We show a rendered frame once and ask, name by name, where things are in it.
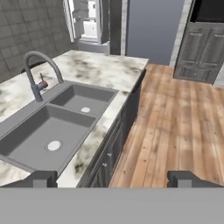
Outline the white window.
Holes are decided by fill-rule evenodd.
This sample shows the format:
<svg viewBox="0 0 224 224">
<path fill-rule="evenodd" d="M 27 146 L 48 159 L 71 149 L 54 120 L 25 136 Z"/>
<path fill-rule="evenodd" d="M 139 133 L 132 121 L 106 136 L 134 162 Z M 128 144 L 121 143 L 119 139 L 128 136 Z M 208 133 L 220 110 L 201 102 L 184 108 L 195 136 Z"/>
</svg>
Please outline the white window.
<svg viewBox="0 0 224 224">
<path fill-rule="evenodd" d="M 63 8 L 72 42 L 109 41 L 109 0 L 63 0 Z"/>
</svg>

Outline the grey double sink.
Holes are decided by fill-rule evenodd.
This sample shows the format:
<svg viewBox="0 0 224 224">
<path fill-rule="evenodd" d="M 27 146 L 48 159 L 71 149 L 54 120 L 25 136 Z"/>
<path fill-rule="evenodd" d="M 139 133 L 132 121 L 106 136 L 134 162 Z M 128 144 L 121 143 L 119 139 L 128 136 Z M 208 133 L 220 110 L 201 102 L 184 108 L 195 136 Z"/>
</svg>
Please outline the grey double sink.
<svg viewBox="0 0 224 224">
<path fill-rule="evenodd" d="M 0 159 L 27 172 L 64 171 L 117 91 L 64 81 L 0 123 Z"/>
</svg>

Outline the grey arched tap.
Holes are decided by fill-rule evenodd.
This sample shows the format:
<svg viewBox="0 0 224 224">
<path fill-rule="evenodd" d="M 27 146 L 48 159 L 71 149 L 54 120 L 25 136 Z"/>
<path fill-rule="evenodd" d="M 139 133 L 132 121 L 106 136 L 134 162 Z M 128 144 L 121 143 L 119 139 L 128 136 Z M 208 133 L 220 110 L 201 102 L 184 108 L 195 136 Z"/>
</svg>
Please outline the grey arched tap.
<svg viewBox="0 0 224 224">
<path fill-rule="evenodd" d="M 48 83 L 44 80 L 44 77 L 43 77 L 42 73 L 37 73 L 36 68 L 34 68 L 34 69 L 31 68 L 30 59 L 32 57 L 41 58 L 45 63 L 47 63 L 52 68 L 54 73 L 56 74 L 58 83 L 63 83 L 64 80 L 62 78 L 62 74 L 61 74 L 61 71 L 60 71 L 59 67 L 56 65 L 56 63 L 49 56 L 47 56 L 46 54 L 44 54 L 42 52 L 39 52 L 39 51 L 29 51 L 29 52 L 27 52 L 24 55 L 24 59 L 23 59 L 24 70 L 25 70 L 27 78 L 30 82 L 31 91 L 34 95 L 35 100 L 37 102 L 42 102 L 43 98 L 42 98 L 41 91 L 48 87 Z M 38 74 L 40 75 L 40 82 L 39 83 L 37 83 L 35 81 L 33 72 L 35 72 L 35 75 L 38 75 Z"/>
</svg>

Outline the grey tall cabinet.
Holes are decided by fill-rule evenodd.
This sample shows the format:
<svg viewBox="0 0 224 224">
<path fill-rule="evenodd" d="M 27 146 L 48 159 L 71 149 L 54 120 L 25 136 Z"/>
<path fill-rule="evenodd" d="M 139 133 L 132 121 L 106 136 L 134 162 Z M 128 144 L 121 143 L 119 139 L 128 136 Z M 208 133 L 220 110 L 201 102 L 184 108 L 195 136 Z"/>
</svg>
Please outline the grey tall cabinet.
<svg viewBox="0 0 224 224">
<path fill-rule="evenodd" d="M 213 84 L 224 63 L 224 24 L 189 22 L 175 62 L 175 79 Z"/>
</svg>

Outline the dark grey counter cabinets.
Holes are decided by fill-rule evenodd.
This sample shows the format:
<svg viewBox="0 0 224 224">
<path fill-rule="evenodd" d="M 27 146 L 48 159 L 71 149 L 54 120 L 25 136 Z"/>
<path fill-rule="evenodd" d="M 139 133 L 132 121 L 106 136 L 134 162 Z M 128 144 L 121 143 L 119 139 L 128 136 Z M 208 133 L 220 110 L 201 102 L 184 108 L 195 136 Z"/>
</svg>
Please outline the dark grey counter cabinets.
<svg viewBox="0 0 224 224">
<path fill-rule="evenodd" d="M 127 101 L 122 106 L 109 133 L 102 141 L 90 165 L 78 183 L 78 187 L 108 187 L 123 152 L 133 122 L 137 119 L 142 81 L 146 74 L 144 69 Z"/>
</svg>

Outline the grey fridge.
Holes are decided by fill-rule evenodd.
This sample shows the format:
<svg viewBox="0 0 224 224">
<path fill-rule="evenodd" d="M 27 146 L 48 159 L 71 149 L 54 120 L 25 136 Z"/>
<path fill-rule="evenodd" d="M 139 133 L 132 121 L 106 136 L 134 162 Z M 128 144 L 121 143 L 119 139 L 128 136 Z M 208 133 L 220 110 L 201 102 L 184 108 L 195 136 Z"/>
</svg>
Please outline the grey fridge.
<svg viewBox="0 0 224 224">
<path fill-rule="evenodd" d="M 185 0 L 130 0 L 127 55 L 168 65 Z"/>
</svg>

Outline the black wall oven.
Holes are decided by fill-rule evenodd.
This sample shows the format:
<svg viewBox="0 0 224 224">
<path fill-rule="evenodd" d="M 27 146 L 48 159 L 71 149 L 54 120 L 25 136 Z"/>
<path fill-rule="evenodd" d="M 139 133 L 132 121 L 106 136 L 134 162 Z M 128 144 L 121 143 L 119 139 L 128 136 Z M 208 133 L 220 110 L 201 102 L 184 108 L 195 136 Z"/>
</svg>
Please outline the black wall oven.
<svg viewBox="0 0 224 224">
<path fill-rule="evenodd" d="M 190 21 L 224 23 L 224 0 L 195 0 Z"/>
</svg>

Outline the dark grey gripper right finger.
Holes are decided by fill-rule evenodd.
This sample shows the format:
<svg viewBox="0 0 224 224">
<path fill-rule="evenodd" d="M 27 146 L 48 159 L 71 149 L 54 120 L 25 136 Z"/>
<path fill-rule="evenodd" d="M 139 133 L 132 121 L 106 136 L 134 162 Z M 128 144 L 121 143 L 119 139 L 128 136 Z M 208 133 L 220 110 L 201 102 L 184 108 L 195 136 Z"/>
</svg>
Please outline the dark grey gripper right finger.
<svg viewBox="0 0 224 224">
<path fill-rule="evenodd" d="M 221 185 L 204 180 L 193 174 L 191 171 L 168 171 L 168 187 L 176 188 L 211 188 Z"/>
</svg>

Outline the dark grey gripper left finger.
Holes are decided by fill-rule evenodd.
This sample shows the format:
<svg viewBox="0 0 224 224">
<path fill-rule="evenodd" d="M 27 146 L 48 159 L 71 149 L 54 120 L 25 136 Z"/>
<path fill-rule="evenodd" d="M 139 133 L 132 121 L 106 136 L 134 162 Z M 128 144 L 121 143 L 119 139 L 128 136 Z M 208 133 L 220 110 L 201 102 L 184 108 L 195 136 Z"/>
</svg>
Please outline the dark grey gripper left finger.
<svg viewBox="0 0 224 224">
<path fill-rule="evenodd" d="M 9 188 L 56 188 L 58 173 L 56 171 L 34 171 L 27 178 L 18 180 L 4 187 Z"/>
</svg>

